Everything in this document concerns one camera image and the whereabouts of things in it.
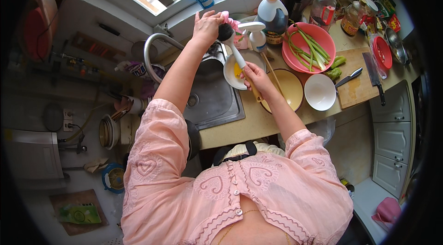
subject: kitchen sink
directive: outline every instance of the kitchen sink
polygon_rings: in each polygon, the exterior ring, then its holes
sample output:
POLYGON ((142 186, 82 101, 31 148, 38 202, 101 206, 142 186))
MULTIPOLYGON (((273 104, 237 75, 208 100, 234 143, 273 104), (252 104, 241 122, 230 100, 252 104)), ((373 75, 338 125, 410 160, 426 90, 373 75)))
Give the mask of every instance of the kitchen sink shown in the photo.
POLYGON ((203 56, 195 75, 183 116, 199 130, 245 118, 238 90, 223 76, 226 55, 224 45, 215 42, 203 56))

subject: countertop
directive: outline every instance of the countertop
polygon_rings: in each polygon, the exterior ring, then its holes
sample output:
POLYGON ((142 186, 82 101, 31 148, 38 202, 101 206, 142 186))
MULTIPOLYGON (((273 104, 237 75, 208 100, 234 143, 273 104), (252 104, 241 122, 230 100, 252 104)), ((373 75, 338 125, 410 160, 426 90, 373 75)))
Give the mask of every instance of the countertop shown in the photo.
MULTIPOLYGON (((336 52, 368 47, 368 41, 364 35, 357 33, 355 37, 347 36, 340 27, 340 20, 337 21, 329 29, 329 34, 334 40, 336 52)), ((167 64, 174 61, 178 52, 167 54, 165 58, 160 60, 161 64, 167 64)), ((272 48, 268 47, 268 57, 274 58, 271 62, 273 68, 289 68, 284 62, 281 55, 281 47, 272 48)), ((295 74, 302 81, 303 85, 307 78, 310 76, 307 73, 296 72, 295 74)), ((387 90, 397 83, 406 80, 408 86, 419 76, 418 66, 414 66, 413 63, 403 66, 399 63, 393 62, 392 68, 389 71, 388 77, 382 80, 382 86, 384 90, 387 90)), ((226 123, 224 125, 207 128, 200 131, 202 137, 202 148, 208 149, 214 147, 225 146, 229 144, 235 144, 244 142, 247 140, 254 140, 260 137, 270 136, 279 133, 279 129, 275 124, 274 118, 269 114, 259 103, 256 103, 252 92, 240 91, 241 101, 245 110, 246 118, 226 123)), ((340 108, 340 102, 337 98, 334 105, 326 111, 317 111, 307 103, 306 99, 303 100, 302 106, 296 111, 296 114, 301 118, 305 125, 324 119, 330 115, 335 115, 343 110, 340 108)))

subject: black bristles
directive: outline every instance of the black bristles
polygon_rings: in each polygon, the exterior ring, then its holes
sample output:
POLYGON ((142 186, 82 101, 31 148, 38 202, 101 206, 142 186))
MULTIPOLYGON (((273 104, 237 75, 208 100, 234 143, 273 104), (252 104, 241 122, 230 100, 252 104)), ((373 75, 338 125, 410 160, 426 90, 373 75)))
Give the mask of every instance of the black bristles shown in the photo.
POLYGON ((228 23, 219 25, 219 41, 223 42, 228 40, 234 34, 234 29, 228 23))

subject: woman's left hand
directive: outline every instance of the woman's left hand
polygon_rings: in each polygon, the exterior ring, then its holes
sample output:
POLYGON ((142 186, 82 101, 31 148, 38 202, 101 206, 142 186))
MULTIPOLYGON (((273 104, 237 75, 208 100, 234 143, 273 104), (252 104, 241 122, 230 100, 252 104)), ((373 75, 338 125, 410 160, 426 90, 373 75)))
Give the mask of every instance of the woman's left hand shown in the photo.
POLYGON ((215 11, 209 11, 203 14, 195 14, 195 25, 192 39, 204 44, 209 48, 219 36, 219 24, 223 22, 222 13, 214 15, 215 11))

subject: white cabinet door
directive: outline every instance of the white cabinet door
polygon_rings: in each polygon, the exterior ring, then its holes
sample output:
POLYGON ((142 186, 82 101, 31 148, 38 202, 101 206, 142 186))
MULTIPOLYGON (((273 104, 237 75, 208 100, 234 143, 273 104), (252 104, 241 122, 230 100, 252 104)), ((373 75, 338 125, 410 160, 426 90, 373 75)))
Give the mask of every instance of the white cabinet door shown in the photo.
POLYGON ((396 198, 400 197, 406 178, 407 165, 388 159, 379 154, 374 156, 374 173, 372 180, 389 191, 396 198))
POLYGON ((374 152, 404 164, 411 152, 411 122, 374 122, 374 152))
POLYGON ((369 101, 372 121, 374 122, 404 122, 411 121, 409 96, 405 82, 400 82, 385 92, 386 105, 380 104, 379 96, 369 101))

